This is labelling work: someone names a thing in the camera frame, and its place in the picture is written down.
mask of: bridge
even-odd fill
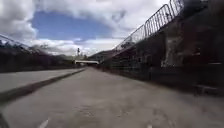
[[[99,64],[98,61],[90,61],[90,60],[75,60],[76,63],[84,63],[84,64]]]

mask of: road curb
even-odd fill
[[[49,84],[52,84],[54,82],[57,82],[64,78],[67,78],[69,76],[72,76],[72,75],[82,72],[84,70],[85,69],[80,69],[80,70],[72,72],[72,73],[64,74],[61,76],[53,77],[53,78],[50,78],[47,80],[39,81],[36,83],[28,84],[26,86],[22,86],[19,88],[14,88],[14,89],[11,89],[11,90],[8,90],[5,92],[1,92],[0,93],[0,103],[8,102],[8,101],[14,100],[16,98],[19,98],[21,96],[25,96],[27,94],[30,94],[30,93],[40,89],[41,87],[47,86]]]

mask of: asphalt road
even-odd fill
[[[10,128],[223,128],[224,100],[89,68],[9,103]]]

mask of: sidewalk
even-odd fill
[[[83,69],[0,73],[0,101],[30,93]]]

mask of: cloud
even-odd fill
[[[118,45],[122,39],[96,38],[76,42],[74,40],[38,39],[30,42],[32,45],[44,46],[44,50],[54,54],[76,55],[79,48],[83,54],[92,55],[103,50],[110,50]]]
[[[109,50],[142,25],[168,0],[0,0],[0,34],[28,45],[47,45],[48,52],[74,55],[77,48],[91,55]],[[108,38],[82,40],[37,39],[31,20],[36,11],[57,12],[73,18],[91,18],[109,26]]]
[[[113,37],[127,36],[168,0],[41,0],[39,10],[93,18],[110,26]]]
[[[0,0],[0,33],[17,40],[34,39],[37,30],[30,23],[34,12],[32,0]]]

